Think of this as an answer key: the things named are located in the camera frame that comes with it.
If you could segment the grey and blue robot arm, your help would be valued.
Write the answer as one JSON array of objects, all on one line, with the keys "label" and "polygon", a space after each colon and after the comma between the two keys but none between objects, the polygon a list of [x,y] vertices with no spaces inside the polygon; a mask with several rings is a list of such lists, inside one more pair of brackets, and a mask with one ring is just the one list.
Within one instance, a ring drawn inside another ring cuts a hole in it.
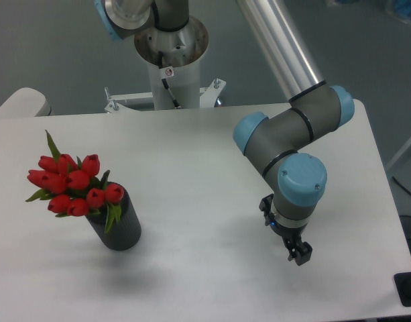
[{"label": "grey and blue robot arm", "polygon": [[[238,6],[290,108],[275,117],[246,115],[233,139],[272,189],[259,206],[266,225],[283,239],[289,259],[303,265],[312,247],[301,235],[325,191],[327,171],[302,150],[350,121],[355,104],[343,87],[329,86],[320,75],[282,1],[239,1]],[[209,37],[187,1],[96,1],[95,8],[113,39],[135,40],[150,68],[155,109],[199,108],[204,94],[197,63]]]}]

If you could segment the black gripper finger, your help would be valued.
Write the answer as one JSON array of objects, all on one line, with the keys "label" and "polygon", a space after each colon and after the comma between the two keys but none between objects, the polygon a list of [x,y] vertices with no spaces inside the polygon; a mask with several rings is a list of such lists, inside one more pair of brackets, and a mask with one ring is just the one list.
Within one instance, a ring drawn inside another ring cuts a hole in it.
[{"label": "black gripper finger", "polygon": [[294,244],[292,243],[291,239],[289,238],[284,238],[283,239],[284,246],[287,249],[289,255],[288,255],[288,261],[292,261],[295,258],[295,247]]},{"label": "black gripper finger", "polygon": [[307,263],[312,255],[312,247],[308,242],[297,243],[294,248],[294,260],[298,266]]}]

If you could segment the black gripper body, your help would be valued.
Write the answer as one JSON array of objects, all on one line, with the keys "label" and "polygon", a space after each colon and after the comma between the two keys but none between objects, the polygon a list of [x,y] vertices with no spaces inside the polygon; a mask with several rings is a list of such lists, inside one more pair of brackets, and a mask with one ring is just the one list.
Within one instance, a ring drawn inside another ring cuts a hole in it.
[{"label": "black gripper body", "polygon": [[259,210],[263,213],[265,226],[270,226],[274,233],[283,239],[285,245],[302,245],[302,232],[308,220],[295,221],[285,218],[274,207],[273,198],[274,195],[270,194],[264,197],[259,204]]}]

